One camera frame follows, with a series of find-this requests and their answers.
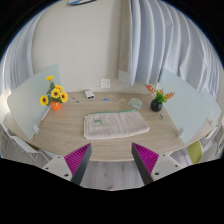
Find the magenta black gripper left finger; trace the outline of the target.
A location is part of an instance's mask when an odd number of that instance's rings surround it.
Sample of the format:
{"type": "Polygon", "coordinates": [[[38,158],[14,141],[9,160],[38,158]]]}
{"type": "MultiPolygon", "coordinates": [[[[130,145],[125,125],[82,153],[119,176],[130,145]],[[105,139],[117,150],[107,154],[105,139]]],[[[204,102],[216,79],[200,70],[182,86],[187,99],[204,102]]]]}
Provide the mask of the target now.
{"type": "Polygon", "coordinates": [[[91,144],[86,144],[66,156],[55,156],[43,167],[43,170],[79,185],[91,154],[91,144]]]}

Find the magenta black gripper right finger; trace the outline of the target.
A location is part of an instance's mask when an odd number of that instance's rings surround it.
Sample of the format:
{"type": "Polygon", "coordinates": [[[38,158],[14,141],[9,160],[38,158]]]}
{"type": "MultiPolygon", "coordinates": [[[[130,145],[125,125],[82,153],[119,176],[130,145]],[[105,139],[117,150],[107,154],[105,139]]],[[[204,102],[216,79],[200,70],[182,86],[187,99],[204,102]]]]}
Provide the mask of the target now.
{"type": "Polygon", "coordinates": [[[183,168],[182,165],[168,154],[157,154],[137,143],[132,144],[131,152],[145,185],[183,168]]]}

